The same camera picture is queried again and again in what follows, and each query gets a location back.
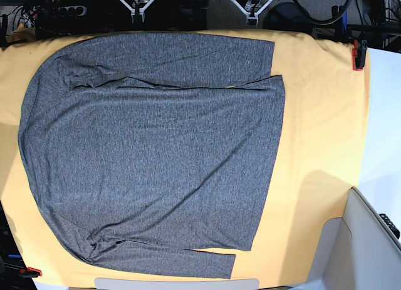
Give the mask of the grey long-sleeve T-shirt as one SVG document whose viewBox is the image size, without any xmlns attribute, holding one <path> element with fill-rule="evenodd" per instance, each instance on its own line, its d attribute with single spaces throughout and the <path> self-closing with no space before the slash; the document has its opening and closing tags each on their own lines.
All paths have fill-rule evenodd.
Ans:
<svg viewBox="0 0 401 290">
<path fill-rule="evenodd" d="M 133 33 L 71 44 L 29 82 L 18 145 L 59 243 L 93 266 L 228 279 L 278 152 L 274 43 Z"/>
</svg>

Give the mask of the yellow table cloth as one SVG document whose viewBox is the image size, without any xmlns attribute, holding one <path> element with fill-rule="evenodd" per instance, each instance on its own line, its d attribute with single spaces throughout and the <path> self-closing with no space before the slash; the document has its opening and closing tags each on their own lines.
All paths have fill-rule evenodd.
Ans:
<svg viewBox="0 0 401 290">
<path fill-rule="evenodd" d="M 370 65 L 352 68 L 350 44 L 303 33 L 263 29 L 218 30 L 219 36 L 275 44 L 272 75 L 286 89 L 283 129 L 259 229 L 249 252 L 236 251 L 232 279 L 261 287 L 306 281 L 324 224 L 343 215 L 358 184 L 366 139 Z M 112 271 L 66 252 L 40 215 L 18 150 L 21 104 L 41 63 L 79 41 L 69 36 L 1 51 L 1 204 L 11 233 L 40 282 L 93 287 L 98 277 L 161 281 L 161 276 Z"/>
</svg>

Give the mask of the black round chair base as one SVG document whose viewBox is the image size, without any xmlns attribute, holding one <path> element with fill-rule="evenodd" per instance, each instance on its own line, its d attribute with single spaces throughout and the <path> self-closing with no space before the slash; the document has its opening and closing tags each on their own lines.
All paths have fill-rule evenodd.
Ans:
<svg viewBox="0 0 401 290">
<path fill-rule="evenodd" d="M 313 26 L 294 3 L 281 3 L 267 13 L 263 29 L 311 34 Z"/>
</svg>

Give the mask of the red black clamp right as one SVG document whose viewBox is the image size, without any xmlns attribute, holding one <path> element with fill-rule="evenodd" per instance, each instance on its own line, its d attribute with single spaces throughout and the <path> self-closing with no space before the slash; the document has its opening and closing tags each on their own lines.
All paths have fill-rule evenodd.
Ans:
<svg viewBox="0 0 401 290">
<path fill-rule="evenodd" d="M 354 48 L 352 49 L 353 70 L 361 71 L 365 67 L 367 48 L 368 48 L 367 40 L 355 39 L 353 45 L 354 45 Z"/>
</svg>

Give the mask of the red black clamp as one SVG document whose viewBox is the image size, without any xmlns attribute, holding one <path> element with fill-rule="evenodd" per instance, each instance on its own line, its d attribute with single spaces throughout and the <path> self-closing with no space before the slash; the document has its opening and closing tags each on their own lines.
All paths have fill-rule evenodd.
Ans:
<svg viewBox="0 0 401 290">
<path fill-rule="evenodd" d="M 353 70 L 361 71 L 365 67 L 367 48 L 368 48 L 367 40 L 355 39 L 353 45 L 354 45 L 354 48 L 352 49 Z"/>
<path fill-rule="evenodd" d="M 21 268 L 18 274 L 22 278 L 37 278 L 42 276 L 42 272 L 39 269 L 34 269 L 31 267 Z"/>
</svg>

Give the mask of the black power strip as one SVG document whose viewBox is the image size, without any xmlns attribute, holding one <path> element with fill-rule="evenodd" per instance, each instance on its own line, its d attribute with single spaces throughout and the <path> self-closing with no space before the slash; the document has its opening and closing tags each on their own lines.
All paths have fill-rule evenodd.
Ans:
<svg viewBox="0 0 401 290">
<path fill-rule="evenodd" d="M 87 7 L 85 6 L 60 6 L 56 8 L 43 8 L 41 13 L 51 17 L 82 17 L 87 14 Z"/>
</svg>

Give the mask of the white storage bin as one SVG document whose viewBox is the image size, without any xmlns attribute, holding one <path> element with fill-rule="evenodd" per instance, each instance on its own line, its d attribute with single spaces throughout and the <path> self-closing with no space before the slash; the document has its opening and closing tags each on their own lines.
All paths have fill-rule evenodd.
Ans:
<svg viewBox="0 0 401 290">
<path fill-rule="evenodd" d="M 305 289 L 400 289 L 400 242 L 358 189 L 324 224 Z"/>
</svg>

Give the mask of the black remote control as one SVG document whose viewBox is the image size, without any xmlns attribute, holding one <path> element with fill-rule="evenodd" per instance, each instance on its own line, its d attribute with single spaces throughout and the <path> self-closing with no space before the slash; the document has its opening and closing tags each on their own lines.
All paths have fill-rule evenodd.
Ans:
<svg viewBox="0 0 401 290">
<path fill-rule="evenodd" d="M 384 221 L 384 223 L 388 226 L 388 228 L 393 232 L 394 236 L 399 240 L 400 239 L 400 231 L 395 226 L 395 224 L 390 220 L 390 218 L 386 214 L 379 214 L 379 216 Z"/>
</svg>

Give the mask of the red black clamp left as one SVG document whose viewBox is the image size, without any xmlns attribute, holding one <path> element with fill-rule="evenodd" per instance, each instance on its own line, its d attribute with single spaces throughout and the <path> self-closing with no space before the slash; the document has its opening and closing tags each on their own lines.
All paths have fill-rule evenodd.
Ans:
<svg viewBox="0 0 401 290">
<path fill-rule="evenodd" d="M 37 278 L 42 276 L 42 272 L 39 269 L 34 269 L 31 267 L 21 268 L 18 274 L 22 278 Z"/>
</svg>

